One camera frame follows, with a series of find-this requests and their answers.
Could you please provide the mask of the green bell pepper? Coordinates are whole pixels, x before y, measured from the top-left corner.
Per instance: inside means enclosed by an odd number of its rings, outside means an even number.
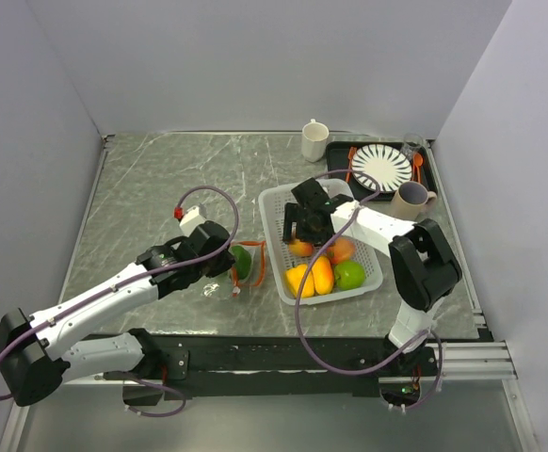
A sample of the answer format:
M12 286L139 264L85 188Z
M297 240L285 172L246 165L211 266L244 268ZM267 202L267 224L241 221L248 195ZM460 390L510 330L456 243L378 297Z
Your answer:
M242 245L230 247L230 253L234 256L234 271L239 281L248 278L252 269L252 257L250 252Z

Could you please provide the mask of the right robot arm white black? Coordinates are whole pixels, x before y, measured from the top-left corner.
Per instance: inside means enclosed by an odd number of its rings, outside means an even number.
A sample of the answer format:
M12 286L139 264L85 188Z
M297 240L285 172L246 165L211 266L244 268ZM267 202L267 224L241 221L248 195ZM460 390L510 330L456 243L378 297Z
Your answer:
M330 196L310 178L291 193L295 200L284 207L284 240L295 237L321 254L346 236L390 258L401 303L384 362L392 373L406 375L417 365L416 349L432 333L435 312L462 278L441 227L430 218L398 219L368 207L378 192L360 201L343 193Z

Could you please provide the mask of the peach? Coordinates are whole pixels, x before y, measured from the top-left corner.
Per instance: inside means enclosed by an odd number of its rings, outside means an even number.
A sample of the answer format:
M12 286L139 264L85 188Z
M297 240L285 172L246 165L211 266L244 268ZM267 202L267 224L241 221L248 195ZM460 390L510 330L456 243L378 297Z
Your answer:
M310 257L314 254L314 246L310 243L294 239L287 244L291 254L297 257Z
M327 248L326 254L330 262L336 266L344 261L351 260L355 254L354 242L346 237L339 237Z

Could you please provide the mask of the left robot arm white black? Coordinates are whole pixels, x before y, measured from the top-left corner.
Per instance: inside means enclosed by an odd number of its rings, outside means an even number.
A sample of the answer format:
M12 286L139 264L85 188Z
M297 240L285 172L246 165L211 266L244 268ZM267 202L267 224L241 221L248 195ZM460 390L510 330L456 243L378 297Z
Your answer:
M107 320L187 289L203 277L231 268L231 236L211 220L192 232L148 248L117 275L53 308L25 315L20 309L0 321L0 374L10 397L33 405L62 383L100 372L146 379L165 364L144 329L106 339L89 335Z

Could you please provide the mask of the white plastic perforated basket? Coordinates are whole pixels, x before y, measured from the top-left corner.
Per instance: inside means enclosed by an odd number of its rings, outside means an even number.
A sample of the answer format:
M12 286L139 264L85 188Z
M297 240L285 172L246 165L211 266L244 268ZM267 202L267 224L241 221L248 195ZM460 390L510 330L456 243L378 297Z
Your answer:
M279 298L287 305L296 302L295 290L298 288L303 271L314 258L298 256L289 250L282 240L284 207L296 199L292 194L293 184L276 186L264 190L258 197L266 247L270 258L272 273ZM324 254L319 257L308 277L306 289L300 303L315 305L358 297L377 290L383 283L383 274L374 249L362 242L353 240L354 252L349 257L349 278L355 282L351 287L341 286L334 279L335 263Z

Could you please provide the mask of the clear zip bag orange zipper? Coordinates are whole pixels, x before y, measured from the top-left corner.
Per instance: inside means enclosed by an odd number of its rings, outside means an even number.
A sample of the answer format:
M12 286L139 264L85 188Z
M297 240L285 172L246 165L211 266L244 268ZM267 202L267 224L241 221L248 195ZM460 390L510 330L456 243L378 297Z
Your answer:
M266 277L266 242L236 241L230 247L233 266L210 280L202 289L207 298L237 298L259 287Z

